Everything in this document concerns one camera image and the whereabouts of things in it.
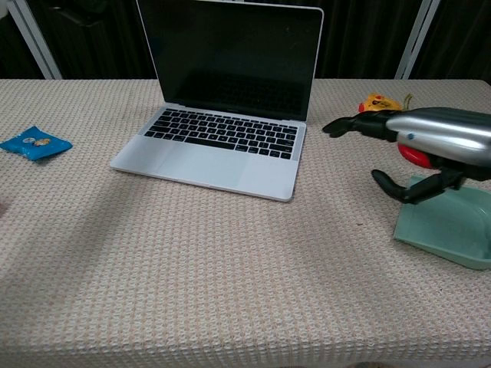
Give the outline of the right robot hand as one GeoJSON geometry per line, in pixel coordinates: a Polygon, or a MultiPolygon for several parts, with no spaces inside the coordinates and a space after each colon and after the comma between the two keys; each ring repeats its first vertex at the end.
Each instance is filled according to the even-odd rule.
{"type": "Polygon", "coordinates": [[[466,179],[490,179],[490,115],[449,107],[364,111],[341,117],[322,131],[331,138],[356,131],[396,143],[403,158],[439,172],[410,187],[396,184],[378,169],[371,175],[380,188],[401,203],[417,204],[460,189],[466,179]]]}

